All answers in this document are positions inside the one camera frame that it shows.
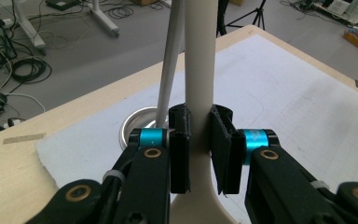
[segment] blue metallic cylinder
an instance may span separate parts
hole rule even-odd
[[[164,129],[142,129],[139,147],[165,147]]]
[[[258,147],[268,147],[269,137],[266,132],[262,129],[244,129],[243,134],[245,135],[246,154],[244,165],[249,165],[251,162],[252,152]]]

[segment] wooden table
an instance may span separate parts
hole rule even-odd
[[[246,26],[219,37],[216,51],[226,49],[252,35],[262,35],[272,43],[358,91],[352,79],[255,26]],[[57,191],[54,180],[38,159],[34,147],[38,139],[53,135],[137,91],[156,84],[159,82],[161,69],[162,63],[158,63],[0,132],[0,223],[25,222],[38,213]],[[181,54],[176,70],[183,69],[184,55]]]

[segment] white paper mat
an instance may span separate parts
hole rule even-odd
[[[183,73],[175,76],[170,106],[185,101],[184,82]],[[40,160],[58,187],[81,178],[101,182],[121,153],[122,121],[139,108],[156,105],[158,87],[37,143]],[[238,129],[274,130],[283,148],[333,192],[341,182],[358,181],[358,93],[263,37],[255,35],[216,55],[214,103],[234,111]],[[249,222],[247,176],[244,167],[240,195],[219,196],[242,223]]]

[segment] silver bowl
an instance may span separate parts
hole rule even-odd
[[[130,134],[135,128],[155,128],[157,107],[149,106],[141,108],[130,114],[120,128],[120,145],[124,150],[127,147]],[[168,127],[168,116],[165,119],[164,128]]]

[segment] tripod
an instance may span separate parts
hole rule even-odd
[[[257,7],[255,10],[249,12],[248,14],[225,25],[224,19],[225,19],[226,9],[227,9],[227,5],[228,5],[228,0],[220,0],[219,8],[218,8],[218,15],[217,15],[217,33],[220,33],[220,35],[225,35],[227,33],[226,27],[236,27],[236,28],[243,27],[243,26],[239,26],[239,25],[233,25],[233,23],[235,23],[236,21],[240,21],[249,15],[252,15],[253,13],[256,13],[256,15],[255,15],[255,19],[252,24],[255,25],[257,23],[257,26],[260,27],[260,21],[261,21],[261,23],[263,24],[263,30],[266,30],[266,25],[264,24],[264,15],[263,15],[263,11],[264,11],[263,7],[265,4],[266,4],[266,0],[263,0],[261,2],[260,7]]]

